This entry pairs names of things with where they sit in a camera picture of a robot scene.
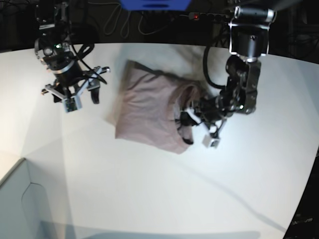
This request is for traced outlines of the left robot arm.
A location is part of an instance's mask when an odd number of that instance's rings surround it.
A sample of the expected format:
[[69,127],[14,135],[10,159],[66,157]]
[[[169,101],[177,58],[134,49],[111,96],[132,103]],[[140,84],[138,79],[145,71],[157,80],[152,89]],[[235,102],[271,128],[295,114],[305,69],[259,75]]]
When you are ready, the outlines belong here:
[[212,82],[208,73],[209,50],[222,36],[210,40],[204,50],[205,80],[218,89],[219,94],[210,96],[205,89],[193,86],[190,98],[181,104],[181,125],[204,126],[207,133],[203,144],[206,147],[219,145],[220,133],[234,113],[249,115],[256,110],[261,72],[259,58],[269,51],[269,29],[276,19],[276,3],[272,0],[238,0],[233,4],[233,17],[229,22],[231,55],[225,66],[228,74],[226,85]]

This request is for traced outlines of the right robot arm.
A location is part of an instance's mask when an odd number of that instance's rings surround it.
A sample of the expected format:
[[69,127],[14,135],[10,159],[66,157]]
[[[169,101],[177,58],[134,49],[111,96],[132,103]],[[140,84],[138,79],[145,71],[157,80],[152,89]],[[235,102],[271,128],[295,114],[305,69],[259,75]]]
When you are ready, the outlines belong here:
[[69,17],[68,0],[40,0],[35,7],[39,24],[39,37],[34,43],[34,52],[42,65],[55,79],[41,90],[41,94],[51,94],[55,103],[62,103],[67,113],[82,108],[81,95],[91,94],[94,104],[99,104],[101,84],[106,80],[101,76],[110,71],[109,67],[88,67],[82,70],[84,58],[95,45],[83,44],[75,50],[71,41],[72,23]]

